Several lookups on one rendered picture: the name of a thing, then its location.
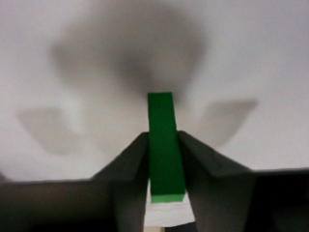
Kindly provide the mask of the green rectangular block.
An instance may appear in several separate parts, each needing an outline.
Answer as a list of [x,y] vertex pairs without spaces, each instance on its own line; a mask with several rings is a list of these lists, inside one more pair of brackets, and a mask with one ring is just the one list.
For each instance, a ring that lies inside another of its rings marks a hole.
[[151,203],[183,202],[186,195],[172,92],[148,93]]

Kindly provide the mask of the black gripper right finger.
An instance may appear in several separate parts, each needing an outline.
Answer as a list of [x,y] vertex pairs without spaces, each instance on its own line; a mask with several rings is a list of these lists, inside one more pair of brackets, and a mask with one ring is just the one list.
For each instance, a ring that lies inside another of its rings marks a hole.
[[309,167],[253,170],[184,130],[178,141],[198,232],[258,232],[267,207],[309,203]]

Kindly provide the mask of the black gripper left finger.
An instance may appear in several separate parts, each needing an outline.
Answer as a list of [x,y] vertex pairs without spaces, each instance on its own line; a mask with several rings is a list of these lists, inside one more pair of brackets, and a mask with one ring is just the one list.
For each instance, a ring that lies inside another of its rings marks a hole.
[[144,232],[149,132],[88,179],[0,183],[0,232]]

